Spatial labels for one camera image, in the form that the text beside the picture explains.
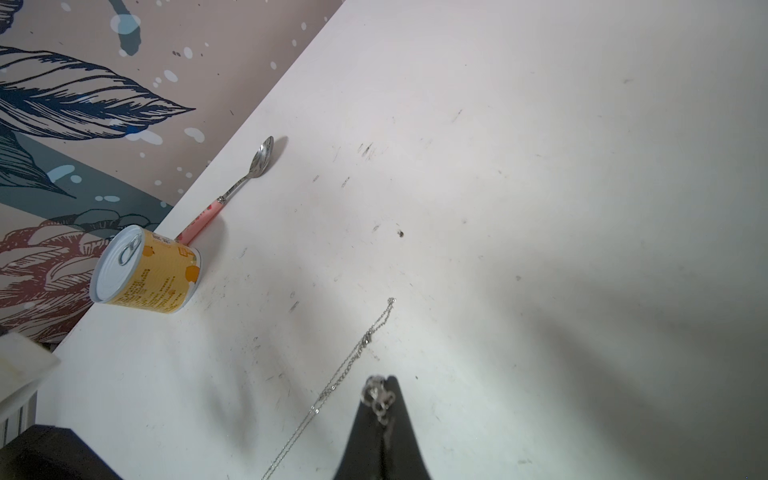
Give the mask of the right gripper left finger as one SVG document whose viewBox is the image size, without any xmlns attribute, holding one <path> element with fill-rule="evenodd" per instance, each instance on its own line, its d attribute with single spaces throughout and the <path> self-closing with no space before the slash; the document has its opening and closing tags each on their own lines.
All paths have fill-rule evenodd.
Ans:
<svg viewBox="0 0 768 480">
<path fill-rule="evenodd" d="M 335 479 L 383 479 L 383 425 L 377 415 L 376 402 L 384 392 L 384 377 L 369 377 L 362 389 L 360 403 L 352 423 L 346 448 Z"/>
</svg>

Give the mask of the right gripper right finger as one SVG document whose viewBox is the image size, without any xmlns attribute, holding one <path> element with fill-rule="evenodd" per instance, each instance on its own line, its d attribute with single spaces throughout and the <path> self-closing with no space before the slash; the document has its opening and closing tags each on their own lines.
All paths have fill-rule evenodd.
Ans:
<svg viewBox="0 0 768 480">
<path fill-rule="evenodd" d="M 429 480 L 405 397 L 395 376 L 389 376 L 385 390 L 393 396 L 386 403 L 386 425 L 382 434 L 383 478 Z"/>
</svg>

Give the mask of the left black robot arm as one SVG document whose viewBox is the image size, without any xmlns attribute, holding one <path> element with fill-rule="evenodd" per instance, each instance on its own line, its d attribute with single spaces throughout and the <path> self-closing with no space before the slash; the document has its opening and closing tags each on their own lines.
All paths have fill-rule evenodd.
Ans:
<svg viewBox="0 0 768 480">
<path fill-rule="evenodd" d="M 33 425 L 1 449 L 2 479 L 117 479 L 73 430 Z"/>
</svg>

